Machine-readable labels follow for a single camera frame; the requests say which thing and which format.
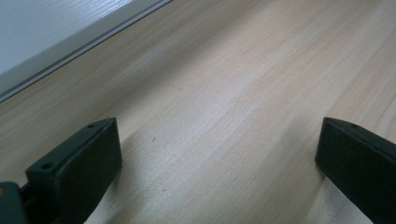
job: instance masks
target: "black plastic part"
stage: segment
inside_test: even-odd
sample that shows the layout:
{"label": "black plastic part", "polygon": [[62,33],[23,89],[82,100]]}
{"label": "black plastic part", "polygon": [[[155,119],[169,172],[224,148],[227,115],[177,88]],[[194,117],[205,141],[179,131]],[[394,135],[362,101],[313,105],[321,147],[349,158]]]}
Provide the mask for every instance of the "black plastic part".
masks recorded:
{"label": "black plastic part", "polygon": [[325,118],[318,168],[374,223],[396,223],[396,145],[362,127]]}
{"label": "black plastic part", "polygon": [[0,223],[28,224],[20,188],[12,182],[0,183]]}
{"label": "black plastic part", "polygon": [[116,119],[82,128],[26,170],[22,189],[0,183],[0,224],[84,223],[121,163]]}

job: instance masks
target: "white panel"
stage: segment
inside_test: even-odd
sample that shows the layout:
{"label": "white panel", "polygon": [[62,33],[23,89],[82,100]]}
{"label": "white panel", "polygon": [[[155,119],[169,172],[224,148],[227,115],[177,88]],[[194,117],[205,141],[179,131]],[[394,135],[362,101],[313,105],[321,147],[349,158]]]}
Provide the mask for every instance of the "white panel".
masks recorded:
{"label": "white panel", "polygon": [[169,1],[1,1],[0,102]]}

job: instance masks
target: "wooden table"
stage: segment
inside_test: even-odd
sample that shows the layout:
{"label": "wooden table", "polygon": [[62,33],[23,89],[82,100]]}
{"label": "wooden table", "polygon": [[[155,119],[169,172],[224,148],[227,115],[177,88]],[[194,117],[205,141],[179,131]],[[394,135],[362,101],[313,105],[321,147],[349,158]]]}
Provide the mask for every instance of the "wooden table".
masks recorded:
{"label": "wooden table", "polygon": [[174,0],[0,104],[0,177],[117,117],[88,223],[370,223],[316,168],[323,117],[396,142],[396,1]]}

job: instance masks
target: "screw hole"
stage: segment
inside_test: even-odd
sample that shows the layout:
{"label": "screw hole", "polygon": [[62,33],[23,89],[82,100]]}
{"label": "screw hole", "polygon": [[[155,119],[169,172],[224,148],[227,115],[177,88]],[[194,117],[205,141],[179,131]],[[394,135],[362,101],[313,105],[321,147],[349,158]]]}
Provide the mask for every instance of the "screw hole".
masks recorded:
{"label": "screw hole", "polygon": [[48,170],[48,169],[50,169],[52,166],[53,166],[53,163],[52,163],[52,162],[48,162],[48,163],[45,163],[44,165],[42,165],[42,166],[41,166],[41,169],[43,169],[43,170]]}

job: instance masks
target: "wood grain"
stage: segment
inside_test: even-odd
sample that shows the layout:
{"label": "wood grain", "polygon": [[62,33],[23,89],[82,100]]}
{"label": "wood grain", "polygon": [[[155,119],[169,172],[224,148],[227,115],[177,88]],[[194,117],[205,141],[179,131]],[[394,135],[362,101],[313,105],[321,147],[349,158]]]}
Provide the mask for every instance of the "wood grain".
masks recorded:
{"label": "wood grain", "polygon": [[0,176],[117,117],[88,223],[370,223],[316,168],[323,117],[396,142],[396,2],[174,0],[0,104]]}

